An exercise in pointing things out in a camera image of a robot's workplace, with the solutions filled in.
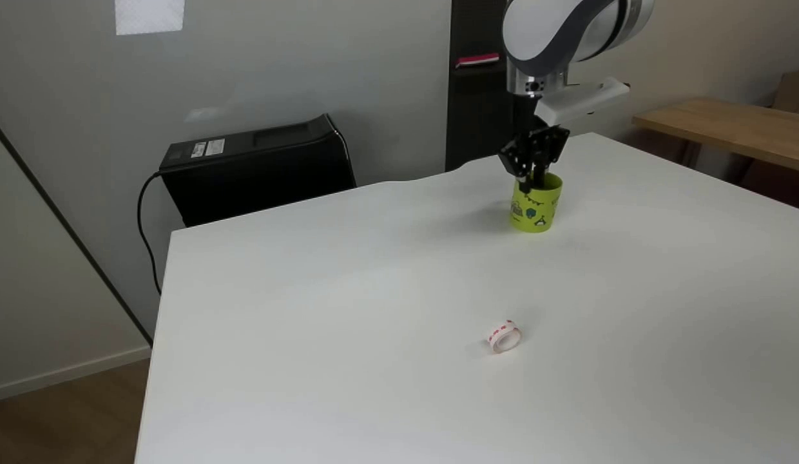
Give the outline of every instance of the white table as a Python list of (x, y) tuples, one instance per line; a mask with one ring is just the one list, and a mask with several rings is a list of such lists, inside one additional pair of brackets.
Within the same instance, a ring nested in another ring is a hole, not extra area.
[(799, 212), (592, 133), (559, 172), (548, 234), (497, 159), (175, 231), (140, 464), (799, 464)]

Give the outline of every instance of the white wall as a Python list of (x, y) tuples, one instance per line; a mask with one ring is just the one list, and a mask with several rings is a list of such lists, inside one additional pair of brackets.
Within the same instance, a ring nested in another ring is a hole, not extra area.
[(0, 396), (146, 355), (146, 343), (0, 143)]
[[(150, 325), (133, 196), (171, 141), (329, 111), (368, 177), (443, 165), (452, 0), (188, 0), (185, 30), (113, 38), (110, 0), (0, 0), (0, 124)], [(631, 97), (579, 124), (631, 128), (682, 96), (760, 100), (799, 67), (799, 0), (657, 0), (641, 38), (578, 67)], [(153, 196), (166, 253), (172, 205)]]

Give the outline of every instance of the floor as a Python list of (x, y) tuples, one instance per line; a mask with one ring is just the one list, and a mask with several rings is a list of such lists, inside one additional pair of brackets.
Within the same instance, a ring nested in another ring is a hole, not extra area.
[(146, 361), (0, 403), (0, 464), (131, 464)]

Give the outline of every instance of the yellow cup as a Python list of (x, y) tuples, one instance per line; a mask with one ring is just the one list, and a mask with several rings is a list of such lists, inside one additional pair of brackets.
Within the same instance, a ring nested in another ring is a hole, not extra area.
[(541, 187), (529, 194), (514, 185), (511, 223), (521, 231), (546, 231), (553, 223), (563, 177), (546, 172)]

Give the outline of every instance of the power cord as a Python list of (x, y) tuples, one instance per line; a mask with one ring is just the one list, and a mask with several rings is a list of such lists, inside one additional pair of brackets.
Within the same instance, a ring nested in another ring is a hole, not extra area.
[(140, 201), (137, 201), (137, 226), (140, 226), (140, 238), (145, 243), (145, 250), (146, 250), (146, 257), (150, 257), (150, 272), (153, 272), (153, 284), (157, 289), (157, 294), (162, 294), (162, 285), (159, 285), (159, 272), (157, 272), (157, 257), (150, 248), (150, 239), (145, 234), (145, 223), (141, 223), (141, 204), (145, 204), (145, 190), (150, 187), (153, 180), (157, 180), (162, 172), (153, 172), (145, 182), (141, 182), (141, 190), (140, 190)]

